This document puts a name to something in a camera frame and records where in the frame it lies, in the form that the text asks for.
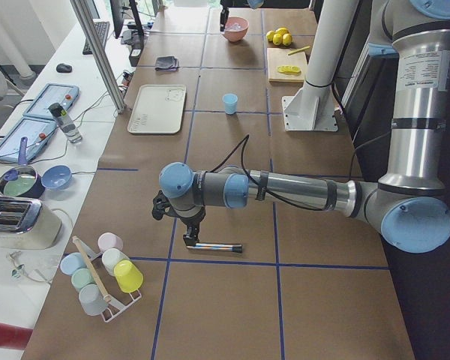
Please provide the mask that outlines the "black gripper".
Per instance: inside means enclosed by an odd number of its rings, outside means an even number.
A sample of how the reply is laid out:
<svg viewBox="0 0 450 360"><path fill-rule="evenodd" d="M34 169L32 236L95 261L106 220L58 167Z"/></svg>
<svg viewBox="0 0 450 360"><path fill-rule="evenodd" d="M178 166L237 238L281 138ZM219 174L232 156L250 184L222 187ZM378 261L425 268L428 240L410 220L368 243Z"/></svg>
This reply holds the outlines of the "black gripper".
<svg viewBox="0 0 450 360"><path fill-rule="evenodd" d="M220 12L220 22L226 23L229 16L230 1L220 0L221 12Z"/></svg>
<svg viewBox="0 0 450 360"><path fill-rule="evenodd" d="M181 221L187 226L187 231L183 235L183 240L188 248L195 248L198 243L200 223L206 216L206 208L194 206L189 210L176 210Z"/></svg>

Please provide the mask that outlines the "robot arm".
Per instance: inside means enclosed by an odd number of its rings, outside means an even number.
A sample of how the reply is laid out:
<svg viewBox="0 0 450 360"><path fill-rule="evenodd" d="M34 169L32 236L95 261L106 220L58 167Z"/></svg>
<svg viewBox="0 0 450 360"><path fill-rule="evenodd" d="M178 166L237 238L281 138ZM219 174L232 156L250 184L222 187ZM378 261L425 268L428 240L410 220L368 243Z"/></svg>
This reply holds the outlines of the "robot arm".
<svg viewBox="0 0 450 360"><path fill-rule="evenodd" d="M450 209L437 171L450 77L450 1L375 1L368 52L398 58L388 169L377 182L339 183L224 164L194 171L175 162L160 171L153 217L180 219L187 247L206 250L209 245L198 239L206 207L237 209L253 198L337 210L408 253L443 245L450 237Z"/></svg>

